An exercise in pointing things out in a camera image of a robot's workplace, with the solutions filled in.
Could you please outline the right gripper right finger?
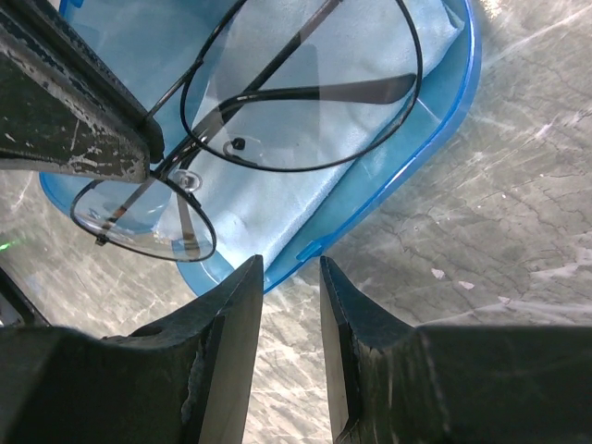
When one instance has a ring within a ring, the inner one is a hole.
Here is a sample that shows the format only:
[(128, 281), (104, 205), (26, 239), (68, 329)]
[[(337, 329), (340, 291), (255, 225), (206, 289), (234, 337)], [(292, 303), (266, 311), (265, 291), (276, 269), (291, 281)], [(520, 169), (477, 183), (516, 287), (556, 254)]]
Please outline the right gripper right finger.
[(587, 443), (591, 330), (413, 327), (320, 260), (337, 443)]

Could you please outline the black thin sunglasses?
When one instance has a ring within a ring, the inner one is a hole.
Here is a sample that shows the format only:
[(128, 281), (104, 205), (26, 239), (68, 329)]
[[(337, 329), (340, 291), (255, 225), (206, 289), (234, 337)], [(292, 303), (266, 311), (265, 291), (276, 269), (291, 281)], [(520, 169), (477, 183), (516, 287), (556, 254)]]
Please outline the black thin sunglasses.
[(71, 219), (159, 259), (272, 259), (399, 128), (423, 77), (402, 1), (239, 1), (182, 82), (186, 140), (140, 186), (87, 185)]

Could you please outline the light blue cleaning cloth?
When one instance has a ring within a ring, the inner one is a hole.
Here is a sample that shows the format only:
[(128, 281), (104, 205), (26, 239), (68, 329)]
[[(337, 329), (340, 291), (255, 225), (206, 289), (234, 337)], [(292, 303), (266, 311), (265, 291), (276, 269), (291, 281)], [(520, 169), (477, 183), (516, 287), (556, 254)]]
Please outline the light blue cleaning cloth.
[(463, 22), (441, 1), (249, 1), (230, 22), (194, 122), (203, 211), (156, 231), (177, 261), (274, 261), (349, 168), (393, 130)]

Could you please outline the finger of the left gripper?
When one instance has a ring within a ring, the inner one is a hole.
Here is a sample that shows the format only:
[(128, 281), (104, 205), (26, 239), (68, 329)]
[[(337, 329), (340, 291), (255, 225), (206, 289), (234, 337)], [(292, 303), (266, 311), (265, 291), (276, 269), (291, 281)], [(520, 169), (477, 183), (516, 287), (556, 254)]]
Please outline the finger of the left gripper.
[(49, 2), (3, 1), (1, 7), (14, 13), (18, 24), (62, 57), (67, 67), (80, 74), (93, 92), (103, 96), (140, 133), (148, 144), (151, 162), (163, 159), (165, 144), (159, 124)]
[(62, 57), (1, 11), (1, 168), (141, 182), (148, 144)]

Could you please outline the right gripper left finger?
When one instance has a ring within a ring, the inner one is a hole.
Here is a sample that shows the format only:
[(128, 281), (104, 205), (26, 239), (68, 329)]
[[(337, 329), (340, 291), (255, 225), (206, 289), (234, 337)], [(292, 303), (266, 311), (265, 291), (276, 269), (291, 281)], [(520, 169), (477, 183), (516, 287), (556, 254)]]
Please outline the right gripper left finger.
[(239, 443), (263, 305), (263, 259), (128, 336), (1, 331), (5, 443)]

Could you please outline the blue translucent glasses case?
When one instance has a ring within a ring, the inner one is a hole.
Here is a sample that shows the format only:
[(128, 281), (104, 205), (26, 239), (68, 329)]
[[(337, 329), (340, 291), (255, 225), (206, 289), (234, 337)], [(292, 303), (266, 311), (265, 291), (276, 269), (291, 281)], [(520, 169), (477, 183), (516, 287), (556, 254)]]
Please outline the blue translucent glasses case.
[[(153, 172), (187, 138), (179, 117), (182, 82), (204, 43), (239, 1), (62, 1), (57, 9), (160, 125), (165, 151)], [(374, 150), (354, 159), (326, 199), (272, 262), (264, 257), (264, 287), (273, 289), (308, 259), (321, 255), (394, 189), (459, 127), (475, 95), (480, 56), (475, 15), (467, 1), (441, 1), (463, 22), (442, 61), (421, 81), (409, 115)], [(49, 201), (70, 219), (82, 189), (95, 181), (43, 173)], [(238, 265), (221, 257), (175, 262), (196, 293), (210, 290)]]

